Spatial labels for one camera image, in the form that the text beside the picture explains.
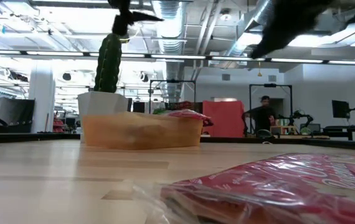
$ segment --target plastic bag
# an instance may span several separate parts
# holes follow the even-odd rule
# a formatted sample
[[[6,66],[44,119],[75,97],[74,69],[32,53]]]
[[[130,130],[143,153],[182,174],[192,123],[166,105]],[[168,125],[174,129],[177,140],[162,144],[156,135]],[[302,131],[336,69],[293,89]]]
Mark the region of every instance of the plastic bag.
[[[166,115],[166,116],[175,116],[178,118],[199,119],[199,120],[203,120],[204,126],[212,126],[213,125],[210,117],[200,114],[198,112],[195,112],[193,110],[189,110],[189,109],[178,110],[178,111],[163,111],[162,113],[159,113],[159,114]]]
[[[355,224],[355,156],[286,154],[161,187],[136,187],[155,223]]]

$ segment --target ceiling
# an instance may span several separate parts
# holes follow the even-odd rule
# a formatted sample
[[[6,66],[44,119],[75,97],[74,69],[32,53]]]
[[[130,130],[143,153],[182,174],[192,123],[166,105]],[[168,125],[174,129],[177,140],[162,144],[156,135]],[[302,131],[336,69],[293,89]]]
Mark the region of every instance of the ceiling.
[[[212,10],[203,35],[203,43],[209,34],[209,43],[197,48],[197,41],[201,37],[203,21],[207,11],[211,9],[210,0],[183,1],[186,5],[186,18],[184,32],[181,40],[184,41],[182,54],[220,54],[229,50],[240,37],[240,26],[245,23],[245,16],[256,7],[257,0],[222,0],[220,9],[228,12],[228,20],[223,20],[220,13]],[[321,16],[321,22],[316,29],[332,31],[342,25],[342,18],[355,13],[355,1],[345,0],[336,7],[326,11]],[[131,7],[148,14],[154,14],[151,2],[148,0],[132,1]],[[106,0],[3,0],[0,1],[0,50],[38,50],[38,51],[82,51],[97,52],[102,39],[111,32],[114,17],[118,14],[111,9]],[[130,27],[130,41],[123,44],[124,53],[160,53],[160,39],[157,34],[159,24],[154,22],[137,23]],[[355,59],[355,47],[340,45],[329,48],[287,47],[268,55],[277,58],[317,58],[317,59]],[[77,94],[88,91],[87,86],[94,84],[96,60],[54,60],[59,71],[56,74],[56,103],[68,110],[77,110]],[[33,59],[0,57],[0,95],[16,95],[17,98],[26,98],[29,83],[8,78],[8,70],[20,73],[30,78]],[[148,83],[140,80],[140,74],[145,73],[150,79],[164,79],[163,64],[165,62],[132,62],[121,63],[120,81],[118,86],[130,88],[125,90],[126,95],[135,96],[140,100],[148,99]],[[184,62],[184,66],[193,66],[192,61]],[[265,63],[262,68],[275,68],[280,72],[287,71],[295,64]],[[220,64],[218,68],[257,68],[258,63],[248,62],[246,65],[236,63]],[[62,78],[64,73],[70,73],[71,81]],[[1,86],[10,84],[20,86]],[[155,93],[162,100],[163,92]]]

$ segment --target white column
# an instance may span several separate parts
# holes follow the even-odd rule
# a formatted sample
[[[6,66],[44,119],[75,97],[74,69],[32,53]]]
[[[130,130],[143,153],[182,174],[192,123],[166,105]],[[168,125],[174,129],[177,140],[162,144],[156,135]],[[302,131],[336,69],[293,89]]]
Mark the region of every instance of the white column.
[[[55,76],[51,60],[35,60],[29,81],[29,99],[35,100],[31,133],[53,131]]]

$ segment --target wooden table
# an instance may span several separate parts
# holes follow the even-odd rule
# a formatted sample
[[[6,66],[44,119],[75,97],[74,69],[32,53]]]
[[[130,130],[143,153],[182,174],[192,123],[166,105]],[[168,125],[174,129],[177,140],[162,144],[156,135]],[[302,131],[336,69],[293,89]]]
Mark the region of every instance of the wooden table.
[[[288,152],[355,154],[304,145],[202,144],[121,151],[78,140],[0,144],[0,223],[142,224],[133,183],[170,183]]]

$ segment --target potted cactus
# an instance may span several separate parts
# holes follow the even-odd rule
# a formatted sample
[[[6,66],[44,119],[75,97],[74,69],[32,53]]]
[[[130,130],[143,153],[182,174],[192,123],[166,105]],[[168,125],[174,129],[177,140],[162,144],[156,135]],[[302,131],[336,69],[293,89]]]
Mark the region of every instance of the potted cactus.
[[[126,38],[128,25],[133,25],[134,22],[163,21],[140,12],[130,12],[128,10],[130,1],[108,0],[108,2],[111,7],[120,10],[120,15],[115,16],[112,33],[104,38],[100,47],[94,91],[78,95],[81,116],[114,114],[128,109],[128,99],[115,93],[122,55],[121,39],[128,39]]]

